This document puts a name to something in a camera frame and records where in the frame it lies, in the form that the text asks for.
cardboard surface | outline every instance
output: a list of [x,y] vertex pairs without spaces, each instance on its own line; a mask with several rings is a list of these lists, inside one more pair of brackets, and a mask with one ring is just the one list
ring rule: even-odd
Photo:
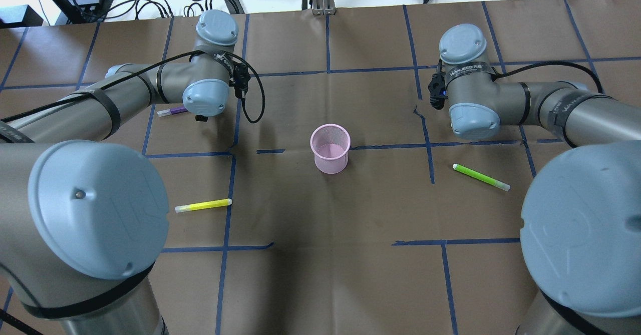
[[[150,278],[170,332],[511,335],[535,293],[520,253],[520,206],[533,175],[568,146],[535,127],[503,128],[476,143],[455,137],[447,111],[428,104],[439,38],[475,23],[499,71],[573,60],[593,66],[608,95],[641,105],[638,4],[533,0],[236,16],[235,51],[264,74],[263,120],[249,124],[230,92],[225,112],[207,123],[190,114],[158,118],[172,105],[154,105],[109,139],[152,161],[170,209],[234,201],[167,215],[165,253]],[[46,104],[115,64],[189,51],[196,21],[0,31],[0,114]],[[561,79],[592,86],[571,68],[506,80]],[[254,118],[259,111],[255,80],[247,110]],[[343,125],[352,139],[337,175],[320,173],[309,148],[325,123]],[[453,162],[512,188],[465,177]],[[47,335],[62,333],[1,290],[14,315]],[[0,328],[9,333],[16,331]]]

mesh cup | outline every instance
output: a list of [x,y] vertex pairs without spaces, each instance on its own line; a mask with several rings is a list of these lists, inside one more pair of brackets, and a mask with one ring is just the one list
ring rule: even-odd
[[309,139],[314,163],[324,173],[339,173],[348,165],[350,134],[345,128],[328,123],[318,127]]

marker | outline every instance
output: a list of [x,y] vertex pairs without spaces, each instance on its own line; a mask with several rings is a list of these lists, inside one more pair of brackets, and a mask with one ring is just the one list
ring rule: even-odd
[[222,200],[192,203],[191,205],[176,206],[176,212],[187,212],[195,210],[212,209],[213,207],[223,207],[231,205],[231,198],[224,198]]
[[181,114],[183,112],[187,112],[187,109],[185,108],[185,106],[174,107],[173,109],[158,111],[158,117]]
[[510,191],[510,185],[504,184],[503,182],[499,180],[494,180],[494,178],[483,175],[482,173],[476,172],[473,169],[466,168],[463,165],[460,164],[453,164],[452,168],[455,169],[456,171],[460,173],[464,173],[465,175],[468,175],[469,177],[474,177],[477,180],[483,181],[486,184],[490,184],[494,187],[499,187],[499,189],[502,189],[504,191]]

robotic arm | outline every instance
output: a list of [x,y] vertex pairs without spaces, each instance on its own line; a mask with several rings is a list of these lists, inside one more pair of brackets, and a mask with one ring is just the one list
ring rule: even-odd
[[430,102],[442,108],[446,86],[456,136],[539,125],[582,146],[549,162],[526,194],[521,247],[541,293],[517,333],[637,333],[641,109],[572,82],[497,84],[486,45],[470,24],[452,27],[439,44],[445,73],[440,79],[437,70]]
[[70,335],[168,334],[147,280],[169,228],[162,179],[142,154],[94,141],[153,103],[182,103],[202,121],[224,111],[230,80],[247,91],[235,20],[206,11],[196,31],[188,64],[114,66],[0,122],[0,272],[30,313]]

green object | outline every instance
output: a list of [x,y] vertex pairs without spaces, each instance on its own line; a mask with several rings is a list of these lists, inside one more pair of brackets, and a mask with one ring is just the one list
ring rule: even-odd
[[499,189],[502,189],[504,191],[510,191],[510,185],[504,184],[503,182],[499,180],[494,180],[494,178],[489,177],[487,175],[483,175],[482,173],[476,172],[473,169],[466,168],[463,165],[460,164],[453,164],[452,168],[455,169],[456,171],[460,173],[464,173],[465,175],[468,175],[469,177],[474,177],[479,181],[483,181],[486,184],[490,184],[494,187],[499,187]]

